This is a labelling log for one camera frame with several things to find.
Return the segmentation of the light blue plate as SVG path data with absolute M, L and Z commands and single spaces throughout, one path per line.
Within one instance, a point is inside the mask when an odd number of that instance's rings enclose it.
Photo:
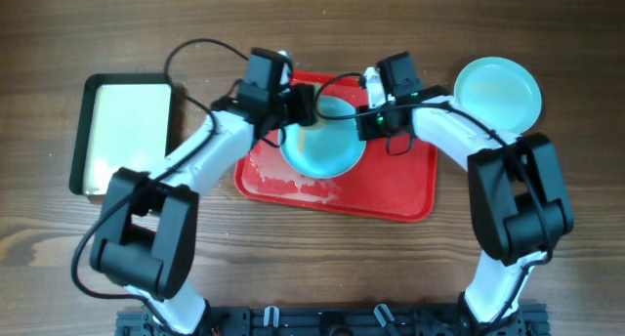
M 518 134 L 537 122 L 543 105 L 532 74 L 501 57 L 468 63 L 456 78 L 453 95 L 462 108 L 499 129 Z
M 326 120 L 313 126 L 286 126 L 278 132 L 280 153 L 298 173 L 314 179 L 330 179 L 353 169 L 362 158 L 362 141 L 353 118 Z

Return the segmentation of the light blue top plate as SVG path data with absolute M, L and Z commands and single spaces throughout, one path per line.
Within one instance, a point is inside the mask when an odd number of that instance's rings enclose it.
M 518 134 L 537 122 L 543 105 L 532 74 L 501 57 L 468 63 L 456 78 L 453 95 L 462 108 L 499 129 Z

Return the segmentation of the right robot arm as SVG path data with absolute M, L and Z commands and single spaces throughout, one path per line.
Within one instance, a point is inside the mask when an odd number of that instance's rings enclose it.
M 378 61 L 358 81 L 368 98 L 356 113 L 363 139 L 407 133 L 467 172 L 481 255 L 460 304 L 476 333 L 510 324 L 532 271 L 552 261 L 558 241 L 573 229 L 553 143 L 541 133 L 498 129 L 444 88 L 425 87 L 407 52 Z

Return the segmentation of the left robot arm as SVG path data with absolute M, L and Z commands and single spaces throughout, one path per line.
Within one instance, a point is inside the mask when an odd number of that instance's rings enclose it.
M 99 219 L 80 244 L 91 268 L 141 302 L 150 334 L 213 335 L 209 302 L 188 275 L 200 198 L 273 130 L 313 125 L 319 92 L 310 84 L 256 88 L 236 81 L 204 124 L 155 169 L 117 170 Z

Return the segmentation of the red plastic tray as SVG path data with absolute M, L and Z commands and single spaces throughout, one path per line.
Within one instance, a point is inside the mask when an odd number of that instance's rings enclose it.
M 366 105 L 367 96 L 353 78 L 327 87 L 321 110 L 329 120 Z M 269 138 L 279 146 L 259 143 L 234 171 L 239 192 L 251 199 L 309 209 L 418 222 L 435 203 L 437 150 L 407 135 L 391 141 L 366 142 L 363 156 L 349 172 L 330 179 L 314 179 L 291 168 L 280 153 L 278 132 Z

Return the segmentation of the dark green water tray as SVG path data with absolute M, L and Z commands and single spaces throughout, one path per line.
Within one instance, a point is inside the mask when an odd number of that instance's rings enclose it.
M 173 92 L 161 73 L 96 73 L 85 82 L 68 187 L 100 196 L 119 168 L 146 171 L 170 152 Z

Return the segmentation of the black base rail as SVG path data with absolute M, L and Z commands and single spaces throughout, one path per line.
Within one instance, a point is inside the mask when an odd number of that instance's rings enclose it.
M 467 315 L 455 304 L 368 308 L 264 309 L 212 308 L 193 335 L 474 335 Z M 486 335 L 552 335 L 545 305 L 522 305 L 512 321 Z M 170 335 L 151 312 L 117 314 L 114 335 Z

